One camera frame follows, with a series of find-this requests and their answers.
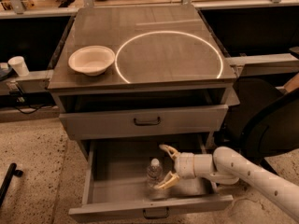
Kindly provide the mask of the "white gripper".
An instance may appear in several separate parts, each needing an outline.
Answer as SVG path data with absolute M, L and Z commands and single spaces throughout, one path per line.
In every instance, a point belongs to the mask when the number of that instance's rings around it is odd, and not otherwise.
M 165 178 L 154 186 L 155 189 L 169 189 L 175 186 L 179 180 L 194 179 L 194 154 L 179 153 L 174 147 L 166 144 L 159 145 L 159 148 L 168 154 L 168 156 L 175 161 L 175 173 L 169 172 Z

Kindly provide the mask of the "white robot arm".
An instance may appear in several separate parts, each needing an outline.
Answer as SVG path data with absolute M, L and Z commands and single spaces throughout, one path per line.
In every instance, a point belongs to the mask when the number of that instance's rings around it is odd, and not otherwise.
M 181 179 L 203 177 L 214 183 L 233 185 L 245 181 L 295 221 L 299 221 L 299 187 L 247 160 L 228 147 L 217 147 L 212 154 L 178 152 L 169 145 L 159 148 L 173 161 L 170 171 L 155 189 L 170 189 Z

